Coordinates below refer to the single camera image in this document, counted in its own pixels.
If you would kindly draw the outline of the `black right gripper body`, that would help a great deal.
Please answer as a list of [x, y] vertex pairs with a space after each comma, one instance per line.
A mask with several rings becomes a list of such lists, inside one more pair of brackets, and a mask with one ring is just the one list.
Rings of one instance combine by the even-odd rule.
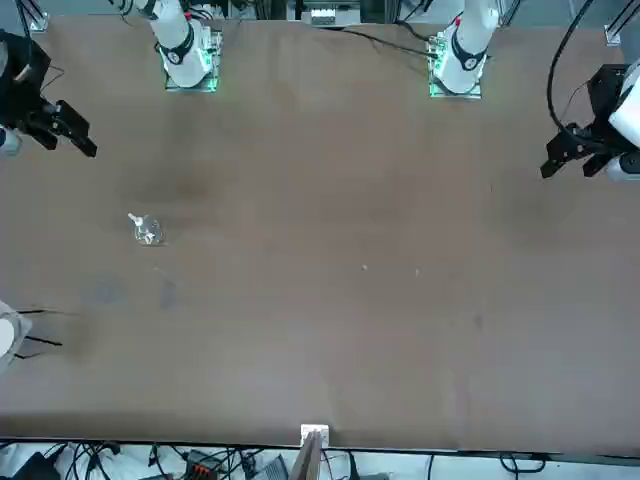
[[1, 123], [10, 128], [53, 123], [55, 108], [41, 86], [51, 59], [33, 40], [1, 31]]

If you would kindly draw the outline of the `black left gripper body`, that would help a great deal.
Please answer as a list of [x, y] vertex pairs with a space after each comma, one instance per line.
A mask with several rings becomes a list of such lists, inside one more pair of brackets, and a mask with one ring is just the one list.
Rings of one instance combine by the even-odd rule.
[[605, 146], [621, 146], [621, 135], [610, 125], [609, 116], [613, 113], [624, 82], [624, 64], [604, 64], [587, 83], [592, 121], [583, 129], [586, 139]]

